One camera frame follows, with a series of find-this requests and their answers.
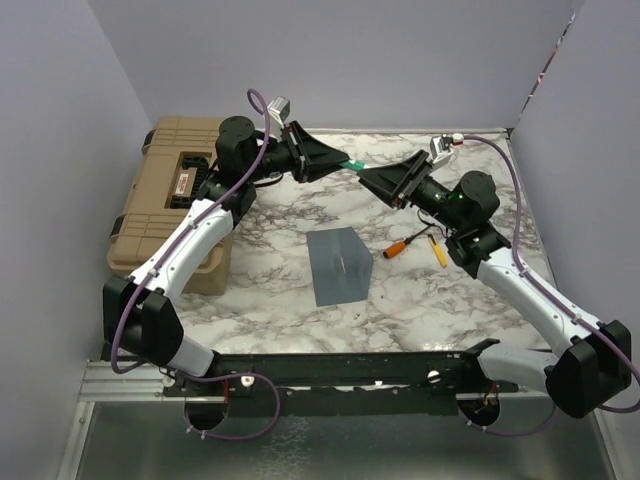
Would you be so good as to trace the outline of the white green glue stick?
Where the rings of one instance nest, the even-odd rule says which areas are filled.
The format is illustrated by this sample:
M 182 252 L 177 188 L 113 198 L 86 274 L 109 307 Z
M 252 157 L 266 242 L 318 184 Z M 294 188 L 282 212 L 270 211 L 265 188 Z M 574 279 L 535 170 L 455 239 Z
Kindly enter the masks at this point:
M 341 166 L 345 169 L 348 169 L 354 172 L 359 172 L 367 168 L 367 165 L 365 163 L 361 161 L 355 161 L 355 160 L 348 160 L 348 161 L 342 162 Z

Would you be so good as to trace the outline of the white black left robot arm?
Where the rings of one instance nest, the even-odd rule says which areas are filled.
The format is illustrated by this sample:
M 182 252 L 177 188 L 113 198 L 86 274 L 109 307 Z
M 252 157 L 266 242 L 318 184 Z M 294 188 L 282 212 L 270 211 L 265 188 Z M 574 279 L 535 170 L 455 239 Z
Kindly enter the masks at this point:
M 349 163 L 349 156 L 306 132 L 298 122 L 267 119 L 265 131 L 243 116 L 222 120 L 212 135 L 215 159 L 186 215 L 150 257 L 126 277 L 112 276 L 103 287 L 103 332 L 118 351 L 186 373 L 195 392 L 220 385 L 216 352 L 189 338 L 174 309 L 197 267 L 212 248 L 233 232 L 256 198 L 258 181 L 291 174 L 314 182 Z

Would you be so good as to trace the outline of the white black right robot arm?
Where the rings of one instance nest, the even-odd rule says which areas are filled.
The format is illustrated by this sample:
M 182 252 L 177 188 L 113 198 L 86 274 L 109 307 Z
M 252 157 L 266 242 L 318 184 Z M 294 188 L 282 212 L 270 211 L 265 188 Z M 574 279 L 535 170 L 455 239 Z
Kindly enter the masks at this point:
M 466 172 L 453 189 L 431 176 L 425 151 L 410 159 L 358 172 L 361 185 L 392 208 L 415 206 L 446 227 L 449 257 L 498 293 L 531 324 L 548 352 L 491 342 L 459 367 L 461 383 L 481 391 L 508 381 L 549 395 L 582 418 L 631 384 L 631 335 L 619 321 L 605 324 L 559 294 L 515 253 L 492 225 L 500 201 L 492 177 Z

